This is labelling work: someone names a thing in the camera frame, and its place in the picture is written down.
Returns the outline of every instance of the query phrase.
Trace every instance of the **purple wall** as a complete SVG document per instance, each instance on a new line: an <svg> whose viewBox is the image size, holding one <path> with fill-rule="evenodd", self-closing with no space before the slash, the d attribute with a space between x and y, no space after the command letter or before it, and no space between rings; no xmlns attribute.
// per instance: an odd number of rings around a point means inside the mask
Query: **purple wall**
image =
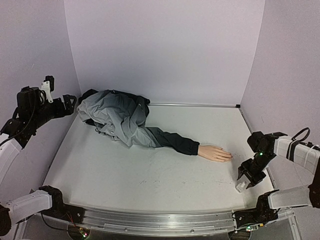
<svg viewBox="0 0 320 240"><path fill-rule="evenodd" d="M81 91L118 89L154 103L239 104L264 4L66 0Z"/></svg>
<svg viewBox="0 0 320 240"><path fill-rule="evenodd" d="M54 98L79 95L64 2L0 2L0 127L12 117L22 87L55 77ZM15 159L0 186L0 202L37 189L74 116L42 126Z"/></svg>
<svg viewBox="0 0 320 240"><path fill-rule="evenodd" d="M320 2L265 1L261 31L241 108L254 131L293 136L310 127L309 141L320 144ZM309 172L274 159L277 187L312 182ZM320 209L297 208L306 240L320 236Z"/></svg>

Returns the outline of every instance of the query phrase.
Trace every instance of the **dark gray sleeve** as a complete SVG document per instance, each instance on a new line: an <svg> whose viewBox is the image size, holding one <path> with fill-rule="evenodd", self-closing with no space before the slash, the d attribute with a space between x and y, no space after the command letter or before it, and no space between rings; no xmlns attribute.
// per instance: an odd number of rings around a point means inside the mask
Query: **dark gray sleeve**
<svg viewBox="0 0 320 240"><path fill-rule="evenodd" d="M161 147L170 147L186 155L198 155L199 142L182 137L178 133L162 131L158 127L146 127Z"/></svg>

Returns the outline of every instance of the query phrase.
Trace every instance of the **hand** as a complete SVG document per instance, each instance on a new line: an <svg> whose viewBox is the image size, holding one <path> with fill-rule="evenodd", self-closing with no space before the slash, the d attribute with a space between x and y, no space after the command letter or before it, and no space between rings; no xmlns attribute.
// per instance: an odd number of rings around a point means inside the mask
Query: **hand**
<svg viewBox="0 0 320 240"><path fill-rule="evenodd" d="M198 155L216 162L229 162L233 158L231 153L217 146L199 146Z"/></svg>

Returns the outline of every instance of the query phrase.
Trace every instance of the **white table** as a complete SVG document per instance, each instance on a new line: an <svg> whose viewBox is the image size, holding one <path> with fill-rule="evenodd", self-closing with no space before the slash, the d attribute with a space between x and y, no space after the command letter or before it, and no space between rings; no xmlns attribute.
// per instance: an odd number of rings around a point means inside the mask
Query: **white table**
<svg viewBox="0 0 320 240"><path fill-rule="evenodd" d="M250 131L237 108L150 106L148 127L177 132L203 145L224 148L232 162L212 162L171 148L126 147L77 116L44 185L58 188L67 204L126 212L198 212L251 208L273 190L269 175L238 193L241 162L253 157Z"/></svg>

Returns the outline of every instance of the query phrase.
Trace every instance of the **fingers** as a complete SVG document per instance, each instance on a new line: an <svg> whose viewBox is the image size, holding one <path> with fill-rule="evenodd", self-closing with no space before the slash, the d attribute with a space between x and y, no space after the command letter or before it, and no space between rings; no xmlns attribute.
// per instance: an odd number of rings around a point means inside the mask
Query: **fingers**
<svg viewBox="0 0 320 240"><path fill-rule="evenodd" d="M223 149L217 149L216 151L219 152L219 153L231 155L230 152L227 152L227 151L225 151L225 150L223 150Z"/></svg>
<svg viewBox="0 0 320 240"><path fill-rule="evenodd" d="M229 152L221 152L221 151L219 151L219 152L217 152L216 154L217 154L218 156L221 156L221 157L232 158L232 155L231 155L231 153L229 153Z"/></svg>
<svg viewBox="0 0 320 240"><path fill-rule="evenodd" d="M223 160L225 162L230 162L231 158L230 157L224 157L224 156L217 156L217 159Z"/></svg>
<svg viewBox="0 0 320 240"><path fill-rule="evenodd" d="M224 159L220 159L220 158L214 158L214 159L209 159L209 160L214 161L214 162L219 162L219 163L230 162L230 160L224 160Z"/></svg>

